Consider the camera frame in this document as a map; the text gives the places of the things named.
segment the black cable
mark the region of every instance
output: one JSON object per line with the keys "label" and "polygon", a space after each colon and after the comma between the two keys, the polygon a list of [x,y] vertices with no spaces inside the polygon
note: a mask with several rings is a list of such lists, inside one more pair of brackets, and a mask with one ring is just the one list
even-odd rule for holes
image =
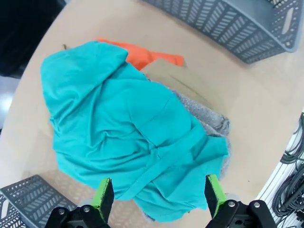
{"label": "black cable", "polygon": [[283,157],[281,158],[281,163],[283,164],[292,164],[295,163],[297,160],[302,160],[301,156],[304,153],[304,113],[301,114],[299,120],[299,127],[294,132],[294,134],[298,134],[298,132],[302,130],[301,137],[299,142],[294,148],[291,148],[288,151],[285,151]]}
{"label": "black cable", "polygon": [[277,225],[294,212],[304,209],[304,164],[297,167],[279,187],[272,201],[272,210],[280,218]]}

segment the gray towel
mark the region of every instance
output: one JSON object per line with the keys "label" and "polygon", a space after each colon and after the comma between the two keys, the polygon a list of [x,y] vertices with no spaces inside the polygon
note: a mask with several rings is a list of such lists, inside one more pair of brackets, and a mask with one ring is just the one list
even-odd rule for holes
{"label": "gray towel", "polygon": [[226,138],[228,147],[228,157],[224,160],[222,164],[219,177],[220,179],[223,178],[229,166],[231,156],[231,145],[230,140],[228,138],[230,132],[229,119],[221,114],[212,111],[204,105],[189,99],[188,97],[180,94],[178,91],[171,91],[173,91],[173,93],[183,103],[186,109],[200,121],[200,123],[206,130],[207,135]]}

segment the gray plastic basket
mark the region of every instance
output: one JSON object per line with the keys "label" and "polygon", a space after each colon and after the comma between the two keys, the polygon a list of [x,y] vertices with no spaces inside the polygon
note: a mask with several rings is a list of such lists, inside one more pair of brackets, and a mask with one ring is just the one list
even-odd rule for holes
{"label": "gray plastic basket", "polygon": [[5,215],[2,219],[0,217],[1,228],[27,228],[20,217],[20,213],[14,206],[8,203],[8,200],[0,193],[0,215]]}
{"label": "gray plastic basket", "polygon": [[25,224],[30,228],[44,228],[55,207],[69,210],[77,207],[38,175],[4,187],[1,193],[10,202],[7,216],[0,219],[1,228],[26,228]]}
{"label": "gray plastic basket", "polygon": [[303,0],[143,1],[194,27],[249,64],[295,52],[301,38]]}

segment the table surface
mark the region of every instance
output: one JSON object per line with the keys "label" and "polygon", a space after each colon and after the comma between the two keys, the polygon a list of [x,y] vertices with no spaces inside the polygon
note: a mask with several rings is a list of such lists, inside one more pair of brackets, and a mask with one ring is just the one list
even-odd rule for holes
{"label": "table surface", "polygon": [[[57,169],[43,102],[40,66],[63,44],[98,37],[179,54],[213,86],[231,119],[232,160],[222,185],[244,203],[254,200],[279,162],[304,104],[304,45],[246,65],[209,38],[139,0],[73,0],[33,55],[15,93],[0,138],[0,187],[40,174],[75,203],[94,191]],[[148,223],[132,202],[115,202],[112,227],[204,227],[208,212],[194,210],[167,224]]]}

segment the teal shirt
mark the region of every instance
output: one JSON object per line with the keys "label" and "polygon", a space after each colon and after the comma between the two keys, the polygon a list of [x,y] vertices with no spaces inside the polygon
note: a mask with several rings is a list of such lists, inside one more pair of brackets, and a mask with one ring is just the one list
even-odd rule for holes
{"label": "teal shirt", "polygon": [[47,57],[42,89],[59,169],[118,200],[173,221],[207,207],[205,176],[219,176],[226,140],[207,136],[178,98],[126,63],[128,52],[92,41]]}

